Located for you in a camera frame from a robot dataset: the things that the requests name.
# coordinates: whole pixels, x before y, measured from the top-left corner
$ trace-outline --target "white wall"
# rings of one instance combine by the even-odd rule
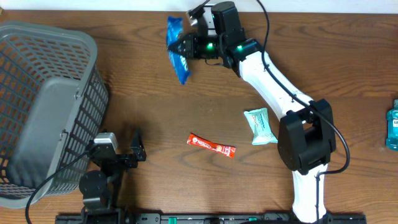
[[[7,9],[187,11],[204,0],[0,0]],[[212,0],[218,3],[225,0]],[[233,0],[241,12],[259,12],[255,0]],[[270,12],[398,13],[398,0],[262,0]]]

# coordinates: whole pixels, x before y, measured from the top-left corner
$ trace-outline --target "gray plastic basket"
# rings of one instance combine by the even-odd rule
[[[79,156],[100,128],[108,92],[87,34],[23,22],[0,25],[0,206],[23,208],[34,189]],[[43,196],[76,189],[84,157]]]

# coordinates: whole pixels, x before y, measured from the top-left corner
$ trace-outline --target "light blue packet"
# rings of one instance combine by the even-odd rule
[[[167,46],[177,41],[178,35],[180,35],[182,32],[182,18],[174,18],[169,16],[167,19]],[[187,81],[187,78],[191,75],[191,71],[188,69],[187,59],[171,51],[169,51],[169,58],[173,65],[174,71],[177,74],[178,80],[180,80],[180,83],[184,85]]]
[[[267,108],[245,111],[244,115],[254,134],[252,145],[278,143],[278,139],[269,127]]]

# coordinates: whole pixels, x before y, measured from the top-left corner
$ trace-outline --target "green led light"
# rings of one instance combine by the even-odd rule
[[[213,46],[213,43],[209,43],[209,44],[207,45],[207,49],[208,49],[208,50],[213,49],[213,47],[214,47],[214,46]]]

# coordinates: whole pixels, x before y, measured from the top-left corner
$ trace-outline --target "wood grain surface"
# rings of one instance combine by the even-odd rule
[[[80,30],[98,45],[98,66],[111,87],[104,128],[127,150],[136,128],[147,161],[125,175],[120,206],[164,213],[262,213],[288,210],[292,174],[276,144],[252,146],[245,110],[268,107],[231,70],[190,62],[180,85],[165,46],[169,12],[5,11],[20,20]],[[247,37],[264,40],[260,13],[241,13]],[[398,152],[385,146],[386,113],[398,98],[397,15],[272,13],[267,51],[279,70],[316,100],[327,99],[351,148],[351,165],[325,180],[331,212],[359,212],[368,223],[398,222]],[[271,128],[279,123],[270,112]],[[236,146],[236,157],[186,144],[190,133]],[[345,161],[342,145],[330,169]],[[33,205],[34,223],[78,213],[81,193],[47,197]],[[0,208],[0,223],[24,223],[24,210]]]

